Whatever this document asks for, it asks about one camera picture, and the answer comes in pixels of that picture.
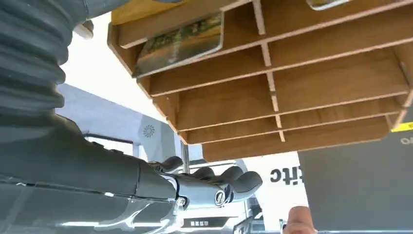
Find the yellow tape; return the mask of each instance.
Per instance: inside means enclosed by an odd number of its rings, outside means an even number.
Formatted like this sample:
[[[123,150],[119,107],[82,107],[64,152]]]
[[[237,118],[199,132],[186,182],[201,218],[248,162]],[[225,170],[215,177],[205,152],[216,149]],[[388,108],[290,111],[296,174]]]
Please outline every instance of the yellow tape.
[[[410,130],[413,130],[413,122],[400,124],[397,128],[394,128],[392,130],[392,133],[404,132],[404,131],[410,131]]]

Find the black flexible tube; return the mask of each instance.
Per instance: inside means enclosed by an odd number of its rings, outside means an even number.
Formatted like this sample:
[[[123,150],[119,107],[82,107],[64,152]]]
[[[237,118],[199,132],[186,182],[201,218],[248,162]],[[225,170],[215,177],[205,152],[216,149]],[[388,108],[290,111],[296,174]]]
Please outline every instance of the black flexible tube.
[[[65,81],[59,65],[68,59],[74,27],[127,1],[0,1],[0,175],[30,183],[175,198],[172,185],[145,162],[89,143],[74,122],[54,114],[64,104],[56,86]],[[137,185],[141,178],[150,178],[159,190],[151,188],[153,193],[148,193],[150,183]]]

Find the robotic hand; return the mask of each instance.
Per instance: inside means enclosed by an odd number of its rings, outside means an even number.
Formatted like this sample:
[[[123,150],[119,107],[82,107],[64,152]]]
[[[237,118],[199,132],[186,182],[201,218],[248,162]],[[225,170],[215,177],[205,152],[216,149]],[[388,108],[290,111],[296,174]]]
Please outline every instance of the robotic hand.
[[[170,233],[179,211],[261,185],[238,167],[172,174],[178,158],[148,164],[106,150],[54,113],[73,29],[127,1],[0,1],[0,233]]]

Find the wooden shelf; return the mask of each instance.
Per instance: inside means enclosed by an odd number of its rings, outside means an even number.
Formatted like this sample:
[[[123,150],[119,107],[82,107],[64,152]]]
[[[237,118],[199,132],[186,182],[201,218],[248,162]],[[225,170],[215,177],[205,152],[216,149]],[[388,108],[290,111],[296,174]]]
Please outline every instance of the wooden shelf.
[[[131,74],[145,38],[195,19],[206,3],[110,25],[108,45]],[[402,123],[413,102],[413,0],[325,11],[305,0],[225,0],[213,9],[225,11],[220,51],[137,81],[206,160],[378,140]],[[169,26],[166,16],[178,18]]]
[[[386,118],[376,117],[286,132],[286,142],[281,142],[278,134],[268,134],[208,143],[203,145],[203,156],[212,162],[325,148],[380,140],[388,131]]]
[[[378,50],[274,73],[278,106],[291,113],[406,94],[391,50]]]
[[[275,41],[269,44],[271,67],[265,66],[256,46],[161,72],[151,78],[149,94],[179,92],[413,41],[411,12],[413,5],[408,5]]]
[[[188,90],[180,95],[178,131],[275,115],[265,76]]]
[[[390,49],[275,72],[279,114],[407,94]],[[275,116],[264,75],[181,92],[178,131]]]
[[[252,47],[155,74],[150,78],[149,94],[156,97],[231,81],[265,68],[261,48]]]
[[[291,131],[372,117],[397,115],[402,107],[395,98],[388,97],[282,115],[282,130]],[[281,128],[277,127],[276,119],[269,117],[187,131],[186,141],[189,144],[203,144],[266,135],[280,130]]]

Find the silver metal part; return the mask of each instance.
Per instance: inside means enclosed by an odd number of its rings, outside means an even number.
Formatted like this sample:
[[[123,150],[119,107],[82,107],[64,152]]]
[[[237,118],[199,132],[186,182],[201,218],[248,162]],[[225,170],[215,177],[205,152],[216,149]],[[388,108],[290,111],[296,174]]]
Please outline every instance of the silver metal part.
[[[181,149],[182,149],[182,161],[184,162],[183,164],[183,171],[186,174],[189,174],[189,151],[188,151],[188,145],[185,145],[184,143],[181,142]]]

